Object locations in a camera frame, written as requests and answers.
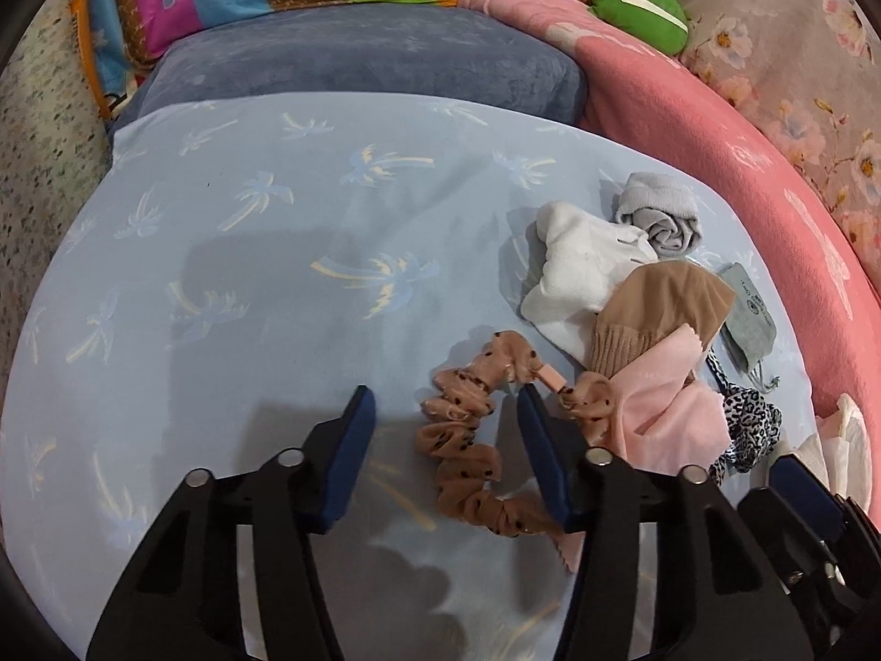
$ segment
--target blue velvet cushion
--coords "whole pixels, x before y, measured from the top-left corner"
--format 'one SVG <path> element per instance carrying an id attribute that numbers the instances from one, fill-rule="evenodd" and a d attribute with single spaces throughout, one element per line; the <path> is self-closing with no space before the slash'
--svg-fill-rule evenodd
<path id="1" fill-rule="evenodd" d="M 170 104 L 281 91 L 448 96 L 574 124 L 587 82 L 559 50 L 470 10 L 392 3 L 301 9 L 177 42 L 115 128 Z"/>

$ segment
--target silver screw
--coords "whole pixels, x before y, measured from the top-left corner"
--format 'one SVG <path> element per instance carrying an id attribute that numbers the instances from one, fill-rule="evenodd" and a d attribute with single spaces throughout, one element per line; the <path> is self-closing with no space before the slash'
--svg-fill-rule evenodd
<path id="1" fill-rule="evenodd" d="M 190 470 L 183 481 L 190 487 L 201 487 L 209 479 L 211 479 L 211 473 L 208 470 Z"/>
<path id="2" fill-rule="evenodd" d="M 596 464 L 597 467 L 605 467 L 612 461 L 611 452 L 606 448 L 590 448 L 584 457 L 589 463 Z"/>
<path id="3" fill-rule="evenodd" d="M 689 466 L 683 467 L 682 476 L 693 485 L 702 485 L 708 479 L 706 470 L 703 467 L 698 467 L 696 464 L 689 464 Z"/>
<path id="4" fill-rule="evenodd" d="M 280 453 L 276 459 L 279 460 L 279 464 L 282 467 L 296 467 L 303 463 L 306 456 L 301 449 L 291 448 Z"/>

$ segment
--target speckled floor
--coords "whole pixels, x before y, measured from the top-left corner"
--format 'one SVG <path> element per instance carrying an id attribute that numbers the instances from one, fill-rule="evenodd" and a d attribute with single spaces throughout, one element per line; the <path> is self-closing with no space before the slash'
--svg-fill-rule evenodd
<path id="1" fill-rule="evenodd" d="M 67 0 L 46 0 L 0 75 L 0 404 L 37 286 L 109 165 Z"/>

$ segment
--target gray drawstring pouch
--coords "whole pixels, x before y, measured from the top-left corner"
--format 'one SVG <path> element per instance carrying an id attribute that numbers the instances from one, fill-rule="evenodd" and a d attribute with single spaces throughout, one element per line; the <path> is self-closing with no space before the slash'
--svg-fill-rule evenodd
<path id="1" fill-rule="evenodd" d="M 765 307 L 765 301 L 740 263 L 728 267 L 719 277 L 737 296 L 731 313 L 722 326 L 722 339 L 737 368 L 749 376 L 756 389 L 770 392 L 780 383 L 780 378 L 775 377 L 771 382 L 765 383 L 761 365 L 762 360 L 774 348 L 777 326 Z"/>

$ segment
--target leopard print fabric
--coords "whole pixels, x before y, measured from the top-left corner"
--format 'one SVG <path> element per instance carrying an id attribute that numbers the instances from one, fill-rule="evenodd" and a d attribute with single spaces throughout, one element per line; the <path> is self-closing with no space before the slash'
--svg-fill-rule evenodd
<path id="1" fill-rule="evenodd" d="M 725 398 L 722 408 L 731 437 L 731 446 L 708 470 L 711 479 L 719 484 L 732 470 L 749 472 L 774 448 L 780 441 L 783 417 L 780 410 L 766 402 L 758 390 L 731 382 L 712 349 L 706 356 L 706 364 L 719 382 L 719 391 Z"/>

